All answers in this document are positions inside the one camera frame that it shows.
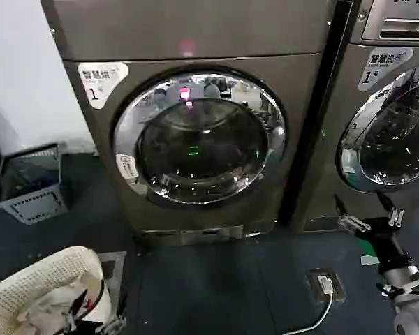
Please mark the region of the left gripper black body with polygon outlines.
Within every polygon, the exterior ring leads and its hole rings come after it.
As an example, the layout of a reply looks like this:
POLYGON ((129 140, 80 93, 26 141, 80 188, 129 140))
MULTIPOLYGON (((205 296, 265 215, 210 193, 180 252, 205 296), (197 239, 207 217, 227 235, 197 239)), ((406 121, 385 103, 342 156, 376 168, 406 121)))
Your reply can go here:
POLYGON ((86 320, 78 320, 73 330, 74 335, 99 335, 105 334, 107 322, 94 322, 86 320))

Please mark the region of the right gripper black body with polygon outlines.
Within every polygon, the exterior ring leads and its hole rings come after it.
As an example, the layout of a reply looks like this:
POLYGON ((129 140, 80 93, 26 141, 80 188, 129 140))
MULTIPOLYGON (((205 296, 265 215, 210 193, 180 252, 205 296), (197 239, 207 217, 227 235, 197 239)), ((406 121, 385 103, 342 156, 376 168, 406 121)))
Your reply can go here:
POLYGON ((371 229, 362 233, 362 239, 371 244, 379 261, 379 271, 401 269, 415 264, 397 240, 399 227, 389 225, 388 217, 366 218, 363 222, 371 229))

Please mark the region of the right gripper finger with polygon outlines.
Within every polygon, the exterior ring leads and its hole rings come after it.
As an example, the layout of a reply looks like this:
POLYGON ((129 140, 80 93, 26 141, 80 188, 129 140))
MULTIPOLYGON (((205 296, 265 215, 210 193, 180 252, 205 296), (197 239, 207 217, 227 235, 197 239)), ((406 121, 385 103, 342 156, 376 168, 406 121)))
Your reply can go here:
POLYGON ((384 193, 377 193, 378 199, 383 208, 388 212, 388 225, 390 227, 400 228, 404 216, 404 210, 396 207, 394 202, 384 193))
POLYGON ((371 226, 364 223, 360 219, 350 215, 346 210, 346 205, 337 194, 334 194, 335 208, 337 210, 339 220, 338 224, 349 232, 366 232, 371 230, 371 226))

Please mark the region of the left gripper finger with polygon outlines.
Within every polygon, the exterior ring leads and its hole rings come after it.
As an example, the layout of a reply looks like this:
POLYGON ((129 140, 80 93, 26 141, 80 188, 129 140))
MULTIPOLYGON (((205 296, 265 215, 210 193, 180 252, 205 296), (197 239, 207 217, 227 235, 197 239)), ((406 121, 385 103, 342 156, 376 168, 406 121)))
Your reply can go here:
POLYGON ((118 309, 115 317, 108 324, 106 334, 119 334, 126 326, 126 302, 127 292, 124 293, 123 297, 119 301, 118 309))
POLYGON ((72 303, 69 311, 63 314, 65 325, 61 332, 63 334, 68 334, 74 332, 77 329, 76 326, 76 315, 82 308, 83 302, 87 296, 88 289, 85 289, 72 303))

